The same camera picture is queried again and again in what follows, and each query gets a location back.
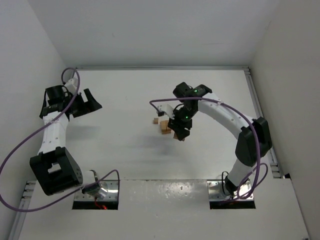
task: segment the white enclosure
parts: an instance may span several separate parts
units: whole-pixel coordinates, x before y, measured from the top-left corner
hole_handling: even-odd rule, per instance
[[[68,66],[247,66],[280,0],[28,0]]]
[[[0,0],[0,162],[39,118],[45,88],[59,84],[66,67],[27,0]],[[35,179],[29,157],[39,150],[37,135],[10,159],[0,177],[4,199],[19,205],[26,181]],[[0,240],[7,240],[16,213],[0,204]]]
[[[271,173],[254,192],[256,209],[210,210],[206,180],[232,168],[236,146],[232,134],[213,119],[197,113],[185,142],[162,135],[152,124],[156,113],[149,100],[172,97],[182,81],[205,84],[224,102],[256,117],[243,70],[86,70],[80,76],[80,89],[89,88],[103,108],[70,121],[66,147],[82,171],[119,170],[119,210],[72,210],[69,197],[28,213],[20,240],[308,236],[291,181],[273,179]],[[266,155],[263,162],[269,161]],[[37,184],[29,207],[61,195],[48,197]]]
[[[319,13],[319,0],[282,0],[250,66],[278,161],[291,175],[312,240],[320,240]]]

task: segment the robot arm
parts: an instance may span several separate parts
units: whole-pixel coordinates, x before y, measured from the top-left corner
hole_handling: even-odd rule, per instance
[[[167,106],[168,104],[162,104],[159,110],[170,117],[168,127],[174,130],[180,141],[190,135],[192,117],[198,111],[212,117],[233,134],[238,140],[235,149],[237,160],[225,179],[225,189],[229,194],[233,194],[241,181],[253,170],[253,166],[256,164],[255,139],[248,123],[240,115],[221,105],[221,100],[217,95],[204,85],[192,88],[185,82],[182,82],[176,86],[173,94],[177,98],[203,97],[210,94],[210,99],[218,101],[218,103],[213,103],[206,100],[182,100],[183,106],[180,109],[173,109]],[[263,117],[259,117],[258,119],[253,119],[253,117],[246,115],[245,117],[251,121],[257,132],[260,154],[263,157],[272,147],[268,122]]]
[[[45,90],[40,113],[40,118],[45,125],[66,108],[76,93],[77,85],[78,80],[72,78],[65,85],[57,85]],[[84,102],[81,93],[78,93],[68,111],[44,129],[38,155],[30,158],[31,169],[48,196],[79,186],[84,181],[80,167],[66,148],[66,130],[70,115],[77,118],[102,108],[89,89],[85,89],[84,93],[87,102]]]

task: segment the small wooden cube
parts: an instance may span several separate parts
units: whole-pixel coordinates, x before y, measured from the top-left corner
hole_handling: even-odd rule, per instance
[[[168,127],[168,122],[169,122],[169,120],[164,120],[164,121],[160,122],[162,134],[170,134],[171,133],[171,129]]]
[[[153,124],[158,124],[158,123],[159,123],[159,118],[155,117],[155,118],[153,119]]]

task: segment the red wire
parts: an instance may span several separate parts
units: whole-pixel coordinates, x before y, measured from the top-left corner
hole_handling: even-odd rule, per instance
[[[94,205],[97,206],[99,209],[102,209],[101,206],[97,203],[97,198],[94,199]]]
[[[97,198],[95,197],[94,198],[94,205],[95,206],[97,206],[99,209],[103,209],[103,210],[107,210],[107,207],[105,206],[105,205],[99,205],[98,203],[97,203]]]

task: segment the wooden block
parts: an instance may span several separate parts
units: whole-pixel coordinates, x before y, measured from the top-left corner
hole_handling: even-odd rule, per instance
[[[171,131],[163,131],[162,134],[171,134]]]
[[[165,134],[164,132],[167,131],[167,123],[166,123],[166,121],[161,121],[161,122],[160,122],[160,126],[161,126],[161,132],[162,132],[163,134]]]
[[[168,127],[169,120],[165,120],[165,129],[171,133],[171,128]]]

